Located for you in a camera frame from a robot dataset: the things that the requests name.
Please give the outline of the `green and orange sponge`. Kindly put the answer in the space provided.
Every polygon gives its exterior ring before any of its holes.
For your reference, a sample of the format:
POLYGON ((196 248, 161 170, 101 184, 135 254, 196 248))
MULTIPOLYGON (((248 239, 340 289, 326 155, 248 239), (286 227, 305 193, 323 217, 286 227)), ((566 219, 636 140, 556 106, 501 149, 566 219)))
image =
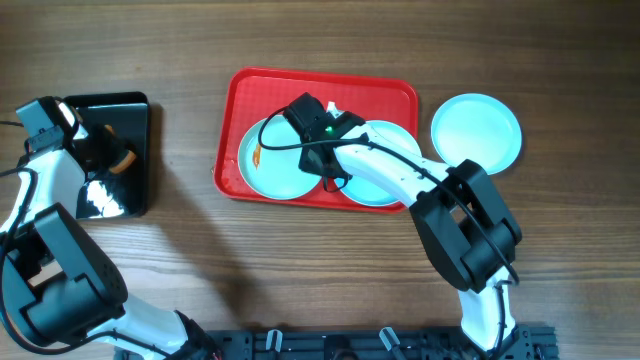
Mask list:
POLYGON ((137 155, 119 138, 111 125, 104 126, 105 149, 108 170, 112 174, 125 172, 137 159, 137 155))

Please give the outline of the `light blue plate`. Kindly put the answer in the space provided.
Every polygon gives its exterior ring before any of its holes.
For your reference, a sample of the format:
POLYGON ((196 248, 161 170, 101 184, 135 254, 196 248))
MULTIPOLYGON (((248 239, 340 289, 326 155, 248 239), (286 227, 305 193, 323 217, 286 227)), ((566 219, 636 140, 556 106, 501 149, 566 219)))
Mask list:
MULTIPOLYGON (((407 151, 421 155, 421 149, 414 136, 400 125, 383 120, 370 120, 368 124, 386 140, 400 145, 407 151)), ((352 176, 347 184, 340 178, 334 179, 340 192, 351 201, 369 207, 384 207, 398 202, 378 186, 356 176, 352 176)))
POLYGON ((244 182, 263 197, 292 200, 313 190, 319 175, 299 169, 301 149, 267 150, 258 142, 264 120, 253 125, 242 138, 238 149, 238 168, 244 182))
POLYGON ((431 140, 442 160, 458 166, 472 160, 490 174, 518 159, 523 146, 519 121, 509 107, 484 94, 460 94, 434 113, 431 140))

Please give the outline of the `light blue plate top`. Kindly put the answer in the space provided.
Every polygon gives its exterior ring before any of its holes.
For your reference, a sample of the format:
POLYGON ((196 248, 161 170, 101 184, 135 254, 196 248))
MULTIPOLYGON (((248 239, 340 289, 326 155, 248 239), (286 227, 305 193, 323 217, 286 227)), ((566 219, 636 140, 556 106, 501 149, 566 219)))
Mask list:
POLYGON ((458 166, 472 160, 490 174, 518 159, 523 146, 519 121, 509 107, 484 94, 460 94, 434 113, 431 140, 442 160, 458 166))

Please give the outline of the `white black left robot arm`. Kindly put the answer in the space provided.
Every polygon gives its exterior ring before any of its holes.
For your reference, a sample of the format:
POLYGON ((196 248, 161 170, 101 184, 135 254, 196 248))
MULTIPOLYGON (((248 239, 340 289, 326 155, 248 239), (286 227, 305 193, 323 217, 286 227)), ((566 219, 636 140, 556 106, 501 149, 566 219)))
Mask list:
POLYGON ((43 148, 11 169, 21 187, 1 228, 1 321, 23 349, 53 356, 92 342, 140 359, 216 359, 197 323, 128 293, 111 259, 80 226, 75 207, 92 170, 120 174, 136 160, 109 125, 84 138, 55 125, 43 148))

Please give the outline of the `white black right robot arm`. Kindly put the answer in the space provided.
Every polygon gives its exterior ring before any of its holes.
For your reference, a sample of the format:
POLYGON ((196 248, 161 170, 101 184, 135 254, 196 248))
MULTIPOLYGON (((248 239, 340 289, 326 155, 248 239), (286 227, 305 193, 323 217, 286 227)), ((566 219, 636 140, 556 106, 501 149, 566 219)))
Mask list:
POLYGON ((315 167, 363 178, 409 209, 429 261, 459 292, 464 334, 498 357, 515 325, 505 290, 519 281, 512 263, 522 232, 484 169, 425 159, 349 112, 289 120, 315 167))

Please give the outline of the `red plastic tray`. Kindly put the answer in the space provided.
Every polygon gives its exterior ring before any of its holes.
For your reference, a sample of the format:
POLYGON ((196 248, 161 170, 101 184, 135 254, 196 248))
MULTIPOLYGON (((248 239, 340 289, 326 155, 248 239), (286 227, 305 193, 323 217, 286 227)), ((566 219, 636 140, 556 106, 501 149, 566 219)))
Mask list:
POLYGON ((279 109, 303 93, 317 98, 335 114, 350 111, 366 121, 383 120, 400 125, 417 140, 419 98, 408 83, 388 78, 249 67, 231 80, 213 180, 224 195, 247 201, 307 207, 397 213, 401 202, 384 206, 360 205, 343 195, 334 180, 321 178, 306 195, 273 200, 252 190, 238 168, 238 149, 245 133, 264 120, 258 142, 273 151, 298 149, 299 136, 279 109))

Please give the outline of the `black plastic water basin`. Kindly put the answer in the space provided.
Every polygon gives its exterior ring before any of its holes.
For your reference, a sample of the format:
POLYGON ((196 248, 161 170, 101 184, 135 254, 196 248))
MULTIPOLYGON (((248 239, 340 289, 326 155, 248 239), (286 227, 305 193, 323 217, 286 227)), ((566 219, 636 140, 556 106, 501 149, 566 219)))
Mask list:
POLYGON ((81 117, 82 125, 111 125, 137 155, 121 174, 88 172, 79 190, 78 219, 131 218, 148 208, 151 107, 139 91, 73 95, 63 99, 81 117))

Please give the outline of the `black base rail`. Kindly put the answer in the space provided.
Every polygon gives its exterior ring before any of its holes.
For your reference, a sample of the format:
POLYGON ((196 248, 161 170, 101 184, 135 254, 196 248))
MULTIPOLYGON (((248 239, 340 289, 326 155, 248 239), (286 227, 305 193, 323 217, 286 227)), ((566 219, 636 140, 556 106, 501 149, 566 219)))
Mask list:
MULTIPOLYGON (((331 360, 331 359, 490 359, 458 327, 430 327, 420 331, 396 331, 399 344, 388 349, 380 332, 266 332, 211 331, 221 349, 219 359, 331 360)), ((500 359, 559 360, 555 329, 517 325, 503 340, 500 359)))

